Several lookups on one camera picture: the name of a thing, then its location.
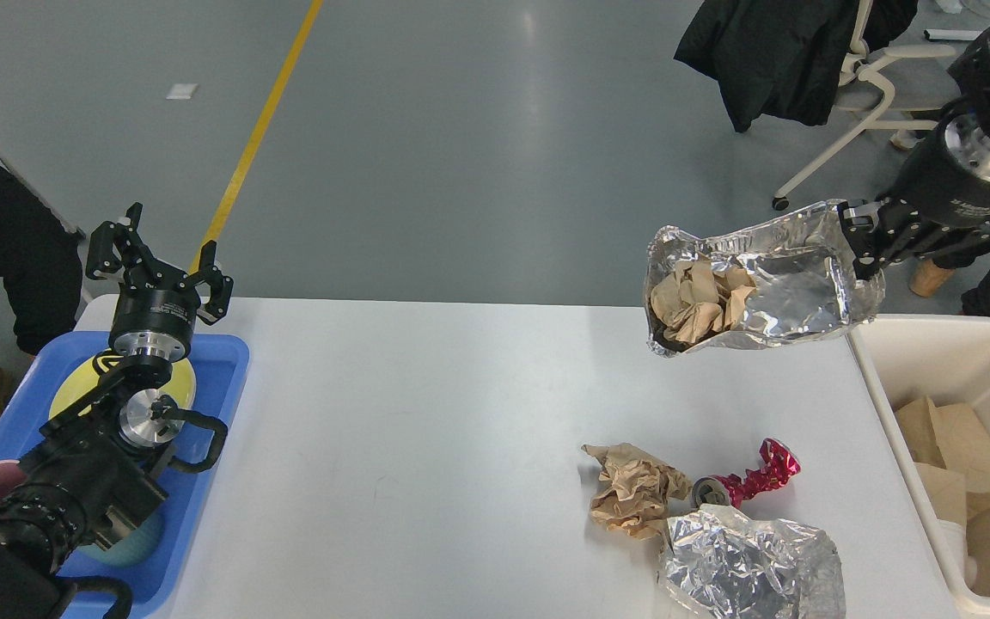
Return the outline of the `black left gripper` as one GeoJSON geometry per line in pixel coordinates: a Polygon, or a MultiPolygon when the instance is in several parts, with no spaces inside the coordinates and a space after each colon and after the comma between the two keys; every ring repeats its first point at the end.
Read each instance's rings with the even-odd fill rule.
{"type": "Polygon", "coordinates": [[[86,260],[88,279],[117,279],[123,290],[113,314],[107,344],[121,356],[150,355],[177,362],[192,350],[197,317],[207,325],[227,316],[235,280],[216,263],[217,242],[209,240],[198,266],[186,275],[185,290],[156,289],[156,258],[138,227],[143,205],[133,203],[115,222],[91,232],[86,260]],[[208,301],[197,289],[208,287],[208,301]]]}

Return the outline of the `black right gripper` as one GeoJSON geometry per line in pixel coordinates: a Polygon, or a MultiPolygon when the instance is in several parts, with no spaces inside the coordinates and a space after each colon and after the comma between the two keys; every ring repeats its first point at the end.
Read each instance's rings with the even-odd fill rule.
{"type": "Polygon", "coordinates": [[[858,279],[907,257],[973,263],[990,254],[990,137],[975,114],[952,114],[915,145],[885,199],[837,212],[858,279]]]}

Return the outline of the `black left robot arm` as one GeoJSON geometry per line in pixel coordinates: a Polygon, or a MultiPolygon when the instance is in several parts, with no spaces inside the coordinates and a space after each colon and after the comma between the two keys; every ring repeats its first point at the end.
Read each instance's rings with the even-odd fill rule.
{"type": "Polygon", "coordinates": [[[130,615],[125,581],[59,575],[78,546],[102,549],[137,531],[168,498],[170,468],[204,473],[223,454],[223,420],[183,408],[164,385],[190,353],[197,320],[227,314],[233,279],[200,248],[188,273],[157,259],[138,234],[131,205],[90,237],[86,274],[120,281],[107,344],[120,361],[41,428],[19,462],[24,478],[0,499],[0,618],[59,618],[80,591],[113,596],[107,618],[130,615]]]}

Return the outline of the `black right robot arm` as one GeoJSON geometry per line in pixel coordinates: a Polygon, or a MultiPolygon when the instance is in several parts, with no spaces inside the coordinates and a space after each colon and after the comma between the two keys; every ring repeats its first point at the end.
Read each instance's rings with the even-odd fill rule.
{"type": "Polygon", "coordinates": [[[990,28],[951,67],[962,93],[876,203],[838,209],[858,279],[990,240],[990,28]]]}

